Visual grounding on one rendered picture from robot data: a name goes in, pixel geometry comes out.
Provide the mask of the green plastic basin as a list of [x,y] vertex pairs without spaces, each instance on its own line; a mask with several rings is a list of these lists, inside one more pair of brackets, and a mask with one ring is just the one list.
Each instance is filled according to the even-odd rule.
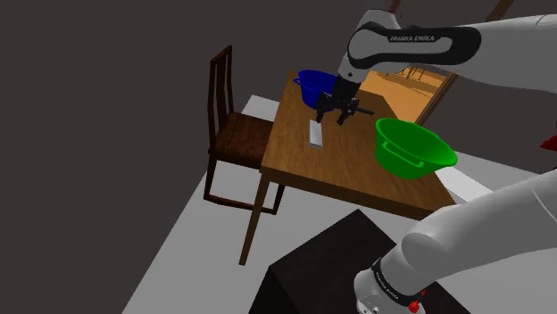
[[393,118],[376,121],[375,158],[399,178],[416,179],[454,166],[458,157],[436,133],[413,122]]

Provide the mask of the blue plastic basin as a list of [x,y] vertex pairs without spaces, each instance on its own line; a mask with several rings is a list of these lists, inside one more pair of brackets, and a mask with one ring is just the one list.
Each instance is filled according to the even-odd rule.
[[293,81],[301,88],[303,102],[315,109],[322,93],[332,94],[337,76],[319,70],[300,70]]

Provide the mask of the wooden-framed window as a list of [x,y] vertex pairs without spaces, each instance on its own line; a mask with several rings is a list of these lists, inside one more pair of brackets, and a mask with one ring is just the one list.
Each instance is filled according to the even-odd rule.
[[[515,0],[366,0],[395,14],[401,24],[420,26],[444,18],[449,25],[500,20]],[[362,90],[381,95],[400,120],[423,123],[452,86],[453,74],[436,74],[411,66],[399,74],[371,72]]]

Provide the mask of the grey remote control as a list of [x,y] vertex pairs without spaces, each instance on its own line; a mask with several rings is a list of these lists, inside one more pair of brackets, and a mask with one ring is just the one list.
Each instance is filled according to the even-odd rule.
[[321,149],[322,143],[322,127],[321,124],[315,120],[309,121],[309,146]]

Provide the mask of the dark wooden chair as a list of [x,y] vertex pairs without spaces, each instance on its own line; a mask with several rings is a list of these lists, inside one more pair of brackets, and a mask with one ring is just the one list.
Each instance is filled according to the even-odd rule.
[[273,123],[236,112],[232,88],[232,46],[210,60],[207,114],[209,131],[208,167],[204,199],[219,205],[250,211],[251,203],[211,194],[218,161],[259,169]]

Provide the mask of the brown wooden table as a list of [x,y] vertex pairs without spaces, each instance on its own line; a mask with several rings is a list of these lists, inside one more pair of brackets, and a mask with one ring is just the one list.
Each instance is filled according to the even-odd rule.
[[264,152],[241,264],[247,261],[270,183],[416,220],[454,203],[436,174],[403,179],[378,164],[375,122],[394,117],[380,95],[363,90],[356,95],[361,107],[375,112],[372,116],[358,113],[338,125],[337,113],[326,113],[321,122],[323,146],[310,147],[309,122],[316,113],[303,103],[296,76],[294,70],[287,76]]

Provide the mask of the dark robot stand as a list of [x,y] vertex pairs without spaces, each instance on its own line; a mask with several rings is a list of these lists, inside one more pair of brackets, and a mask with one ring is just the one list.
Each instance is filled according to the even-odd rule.
[[356,210],[268,267],[247,314],[359,314],[355,275],[395,247]]

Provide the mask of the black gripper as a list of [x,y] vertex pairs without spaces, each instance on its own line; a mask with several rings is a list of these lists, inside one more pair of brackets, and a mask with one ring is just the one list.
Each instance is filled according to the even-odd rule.
[[341,111],[337,119],[337,124],[342,126],[345,120],[354,115],[356,112],[361,112],[373,115],[374,111],[366,110],[359,107],[360,101],[356,98],[356,93],[360,88],[360,83],[354,83],[342,77],[337,77],[332,94],[322,93],[316,103],[317,116],[315,121],[321,123],[324,114],[331,110],[338,109]]

